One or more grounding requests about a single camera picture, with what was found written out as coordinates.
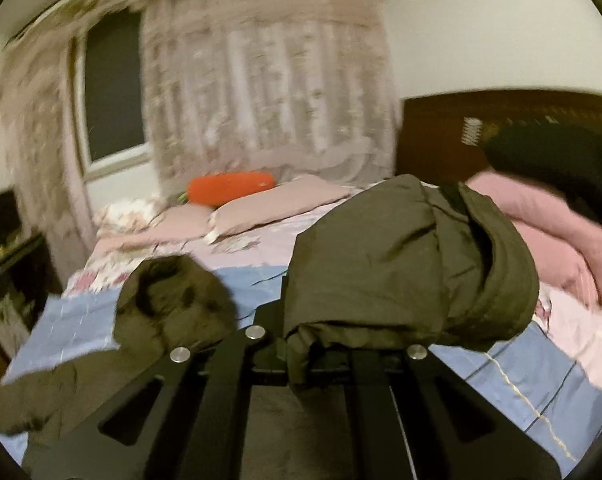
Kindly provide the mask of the dark olive hooded puffer jacket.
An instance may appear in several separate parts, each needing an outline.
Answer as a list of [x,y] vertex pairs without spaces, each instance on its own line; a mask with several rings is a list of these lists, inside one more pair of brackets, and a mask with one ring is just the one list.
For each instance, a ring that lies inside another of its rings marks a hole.
[[[326,350],[404,350],[445,344],[486,350],[530,323],[539,278],[529,249],[490,197],[464,184],[433,188],[412,176],[350,198],[295,240],[279,350],[290,391],[264,388],[249,427],[250,477],[268,458],[292,460],[301,478],[340,478],[344,466],[311,466],[327,441],[341,394],[311,367]],[[186,255],[149,258],[115,304],[116,348],[85,354],[0,386],[0,434],[28,434],[24,467],[151,364],[177,347],[203,351],[236,327],[220,278]]]

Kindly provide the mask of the blue plaid bed sheet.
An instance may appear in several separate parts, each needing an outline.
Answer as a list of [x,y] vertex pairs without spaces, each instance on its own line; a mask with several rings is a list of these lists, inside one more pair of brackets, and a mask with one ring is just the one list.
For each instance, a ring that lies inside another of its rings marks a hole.
[[[114,302],[123,281],[75,275],[42,317],[3,384],[116,347]],[[432,346],[432,353],[481,393],[569,474],[602,432],[602,309],[544,284],[541,307],[517,338],[488,352]]]

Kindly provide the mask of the left pink pillow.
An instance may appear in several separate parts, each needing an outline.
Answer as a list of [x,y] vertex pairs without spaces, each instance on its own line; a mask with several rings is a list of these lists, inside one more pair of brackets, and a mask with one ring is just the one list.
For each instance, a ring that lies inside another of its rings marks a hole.
[[197,240],[209,232],[209,219],[213,209],[202,205],[185,204],[164,211],[162,220],[147,230],[133,234],[116,234],[100,237],[96,252],[123,246],[147,246],[180,240]]

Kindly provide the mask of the pink pillow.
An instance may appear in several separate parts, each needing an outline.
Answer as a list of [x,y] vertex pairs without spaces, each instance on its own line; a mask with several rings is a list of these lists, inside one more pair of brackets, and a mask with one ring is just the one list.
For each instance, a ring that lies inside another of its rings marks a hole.
[[185,204],[164,211],[162,220],[147,230],[133,234],[116,234],[100,237],[96,252],[123,246],[147,246],[180,240],[197,240],[209,232],[209,219],[213,209],[202,205]]
[[317,207],[343,200],[352,188],[303,174],[290,182],[237,198],[211,214],[205,243],[249,231],[258,226],[304,214]]

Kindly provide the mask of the pink cartoon print bed sheet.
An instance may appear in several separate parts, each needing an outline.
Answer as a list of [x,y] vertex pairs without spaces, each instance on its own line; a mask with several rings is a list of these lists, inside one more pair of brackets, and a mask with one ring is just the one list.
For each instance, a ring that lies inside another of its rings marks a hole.
[[[539,183],[481,171],[467,184],[493,200],[530,249],[541,281],[534,321],[602,390],[602,226]],[[156,198],[120,200],[98,212],[96,247],[64,292],[116,287],[142,258],[168,252],[193,255],[213,270],[257,268],[268,278],[288,264],[299,233],[356,192],[302,176],[219,210]]]

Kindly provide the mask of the floral white pillow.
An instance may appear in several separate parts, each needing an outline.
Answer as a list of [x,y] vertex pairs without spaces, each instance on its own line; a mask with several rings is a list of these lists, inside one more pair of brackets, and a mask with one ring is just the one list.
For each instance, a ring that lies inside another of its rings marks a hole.
[[103,206],[94,216],[98,237],[136,234],[162,221],[167,203],[162,198],[118,200]]

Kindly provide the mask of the dark wooden desk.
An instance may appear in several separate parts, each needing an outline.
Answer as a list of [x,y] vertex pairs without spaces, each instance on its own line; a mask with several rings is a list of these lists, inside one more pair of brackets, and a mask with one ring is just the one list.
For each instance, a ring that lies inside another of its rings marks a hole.
[[11,361],[28,341],[47,298],[61,282],[43,234],[35,234],[0,257],[0,353]]

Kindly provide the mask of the orange carrot plush pillow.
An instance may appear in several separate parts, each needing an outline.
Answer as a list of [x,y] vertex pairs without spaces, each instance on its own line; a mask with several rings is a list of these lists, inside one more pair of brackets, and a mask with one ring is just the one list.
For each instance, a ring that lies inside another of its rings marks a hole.
[[268,191],[275,186],[273,174],[263,171],[208,174],[188,183],[185,198],[188,203],[219,208],[232,200]]

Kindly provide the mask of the folded pink quilt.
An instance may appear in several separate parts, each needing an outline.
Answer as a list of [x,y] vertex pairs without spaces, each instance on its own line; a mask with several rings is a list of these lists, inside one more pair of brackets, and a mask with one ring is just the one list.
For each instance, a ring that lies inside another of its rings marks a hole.
[[602,226],[566,200],[529,181],[482,171],[467,181],[513,221],[528,244],[540,281],[586,306],[602,307]]

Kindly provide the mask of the right pink pillow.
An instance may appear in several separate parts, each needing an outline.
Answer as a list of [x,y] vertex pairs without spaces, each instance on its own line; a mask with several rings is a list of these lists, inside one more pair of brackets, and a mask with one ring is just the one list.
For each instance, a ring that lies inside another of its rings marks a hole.
[[205,243],[249,231],[258,226],[304,214],[317,207],[343,200],[352,188],[303,174],[290,182],[237,198],[211,214]]

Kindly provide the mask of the dark wooden headboard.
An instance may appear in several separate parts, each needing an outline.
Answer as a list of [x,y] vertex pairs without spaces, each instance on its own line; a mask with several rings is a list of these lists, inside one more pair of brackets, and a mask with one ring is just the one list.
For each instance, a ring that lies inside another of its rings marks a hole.
[[427,183],[464,181],[487,168],[479,144],[492,126],[528,119],[575,124],[602,133],[602,96],[564,90],[477,90],[405,99],[397,130],[395,174]]

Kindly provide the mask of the dark window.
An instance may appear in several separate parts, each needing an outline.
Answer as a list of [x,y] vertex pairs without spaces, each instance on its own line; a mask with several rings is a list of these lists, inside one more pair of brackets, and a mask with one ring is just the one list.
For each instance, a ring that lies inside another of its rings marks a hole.
[[85,177],[147,162],[141,111],[141,14],[105,15],[76,40],[74,112]]

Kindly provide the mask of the right lace floral curtain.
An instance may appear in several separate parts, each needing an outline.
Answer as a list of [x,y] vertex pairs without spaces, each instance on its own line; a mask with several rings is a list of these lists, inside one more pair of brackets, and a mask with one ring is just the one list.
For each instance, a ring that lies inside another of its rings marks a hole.
[[144,0],[144,128],[165,195],[267,170],[371,183],[393,170],[382,0]]

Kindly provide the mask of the lace floral curtain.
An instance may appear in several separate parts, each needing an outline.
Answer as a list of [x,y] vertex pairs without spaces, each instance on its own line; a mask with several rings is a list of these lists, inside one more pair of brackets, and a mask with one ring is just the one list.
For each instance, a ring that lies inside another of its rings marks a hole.
[[144,0],[144,128],[165,195],[267,170],[371,183],[393,170],[382,0]]
[[23,225],[46,238],[62,283],[96,244],[75,139],[70,44],[21,41],[7,51],[0,114]]

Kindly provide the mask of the left lace floral curtain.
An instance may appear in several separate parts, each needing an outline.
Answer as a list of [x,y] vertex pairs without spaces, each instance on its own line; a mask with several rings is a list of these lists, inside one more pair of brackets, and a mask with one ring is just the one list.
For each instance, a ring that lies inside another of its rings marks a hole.
[[96,244],[75,139],[70,44],[21,41],[7,51],[0,114],[23,225],[46,238],[62,283]]

